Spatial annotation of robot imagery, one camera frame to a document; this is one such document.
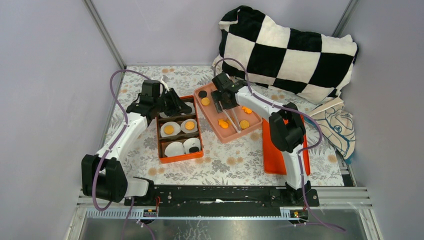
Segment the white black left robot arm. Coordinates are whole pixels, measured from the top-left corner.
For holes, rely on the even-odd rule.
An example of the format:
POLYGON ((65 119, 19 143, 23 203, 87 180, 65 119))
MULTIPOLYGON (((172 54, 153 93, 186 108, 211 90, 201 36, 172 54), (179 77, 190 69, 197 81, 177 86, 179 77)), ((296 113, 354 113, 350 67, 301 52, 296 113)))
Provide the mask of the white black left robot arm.
POLYGON ((194 108, 186 104, 173 88, 166 89, 157 80, 145 80, 141 92, 124 110, 124 120, 113 137, 94 155, 81 161, 82 192, 93 199, 119 203, 136 197, 144 206, 155 200, 154 182, 127 176, 121 162, 135 140, 160 114, 167 117, 188 115, 194 108))

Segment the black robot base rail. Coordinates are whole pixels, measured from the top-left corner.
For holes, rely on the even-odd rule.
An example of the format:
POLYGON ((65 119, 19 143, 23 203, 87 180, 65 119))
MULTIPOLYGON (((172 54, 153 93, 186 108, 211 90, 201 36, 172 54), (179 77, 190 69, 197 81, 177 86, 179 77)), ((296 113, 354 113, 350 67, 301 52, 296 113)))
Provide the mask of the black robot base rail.
POLYGON ((303 210, 320 205, 309 184, 301 190, 285 186, 155 185, 134 205, 152 207, 159 217, 278 217, 281 207, 303 210))

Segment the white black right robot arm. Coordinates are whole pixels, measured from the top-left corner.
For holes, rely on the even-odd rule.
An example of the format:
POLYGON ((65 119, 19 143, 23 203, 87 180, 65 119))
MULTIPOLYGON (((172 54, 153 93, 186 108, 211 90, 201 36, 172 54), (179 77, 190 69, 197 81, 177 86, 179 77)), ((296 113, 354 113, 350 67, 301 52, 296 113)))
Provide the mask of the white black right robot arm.
POLYGON ((301 205, 311 185, 309 155, 297 154, 307 146, 305 125, 297 106, 280 105, 253 91, 247 83, 232 81, 225 73, 215 76, 212 83, 216 89, 211 96, 218 113, 241 106, 262 118, 264 171, 283 176, 287 201, 293 206, 301 205))

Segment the metal serving tongs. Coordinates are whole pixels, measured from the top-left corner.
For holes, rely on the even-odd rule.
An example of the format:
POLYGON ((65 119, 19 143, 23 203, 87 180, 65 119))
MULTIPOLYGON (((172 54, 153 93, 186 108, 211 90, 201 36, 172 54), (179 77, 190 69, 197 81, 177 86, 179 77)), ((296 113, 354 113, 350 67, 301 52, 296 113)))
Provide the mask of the metal serving tongs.
POLYGON ((223 113, 225 114, 225 116, 227 117, 227 120, 230 122, 230 124, 233 126, 233 128, 236 130, 236 132, 238 134, 241 133, 241 127, 240 125, 236 124, 234 122, 234 120, 232 119, 232 117, 228 114, 228 112, 226 110, 223 110, 223 113))

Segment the orange cookie box with liners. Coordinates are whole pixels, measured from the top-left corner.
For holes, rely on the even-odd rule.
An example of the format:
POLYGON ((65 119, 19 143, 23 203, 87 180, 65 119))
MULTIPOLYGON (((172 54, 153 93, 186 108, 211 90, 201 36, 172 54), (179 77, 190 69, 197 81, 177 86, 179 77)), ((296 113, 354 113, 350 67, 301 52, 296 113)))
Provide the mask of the orange cookie box with liners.
POLYGON ((156 119, 156 127, 157 127, 157 143, 158 143, 158 157, 159 157, 159 161, 162 164, 169 164, 169 163, 175 163, 175 162, 180 162, 180 161, 185 161, 185 160, 191 160, 191 159, 197 159, 197 158, 202 158, 204 156, 204 146, 203 146, 203 142, 202 142, 202 135, 201 135, 201 130, 200 130, 200 121, 198 118, 198 111, 196 110, 197 104, 195 103, 195 98, 193 95, 188 95, 188 96, 183 96, 181 98, 185 103, 186 102, 192 102, 195 108, 195 113, 193 114, 180 114, 177 116, 173 116, 173 117, 169 117, 169 118, 161 118, 160 115, 157 117, 156 119), (175 135, 175 136, 169 136, 169 137, 161 137, 160 135, 160 128, 161 126, 166 123, 166 122, 177 122, 180 127, 181 127, 181 123, 187 119, 195 119, 197 121, 197 127, 198 127, 198 131, 194 132, 194 133, 184 133, 182 131, 180 131, 179 134, 175 135), (184 154, 184 155, 179 155, 179 156, 174 156, 174 157, 166 157, 164 154, 165 148, 172 142, 181 142, 184 143, 187 139, 189 138, 198 138, 200 139, 200 143, 201 143, 201 150, 199 152, 196 153, 191 153, 191 154, 184 154))

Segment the pink cookie tray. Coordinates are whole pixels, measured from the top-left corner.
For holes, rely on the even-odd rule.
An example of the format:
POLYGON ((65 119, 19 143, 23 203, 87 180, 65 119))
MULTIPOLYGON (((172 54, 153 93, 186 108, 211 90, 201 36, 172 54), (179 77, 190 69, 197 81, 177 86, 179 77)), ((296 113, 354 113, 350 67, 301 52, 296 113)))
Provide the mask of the pink cookie tray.
POLYGON ((226 110, 221 113, 218 113, 211 96, 211 92, 215 90, 215 85, 210 82, 204 86, 195 89, 193 95, 197 106, 203 113, 204 117, 206 118, 210 127, 216 134, 217 138, 222 143, 225 144, 231 142, 262 127, 262 118, 254 112, 246 113, 242 106, 237 106, 231 110, 226 110), (210 100, 209 105, 203 105, 201 103, 202 98, 199 96, 199 93, 201 91, 205 91, 207 93, 206 97, 210 100), (228 128, 221 127, 219 125, 219 120, 226 121, 228 118, 231 118, 232 120, 237 120, 238 122, 246 120, 249 122, 249 127, 246 129, 242 129, 240 132, 237 132, 237 130, 232 124, 230 124, 228 128))

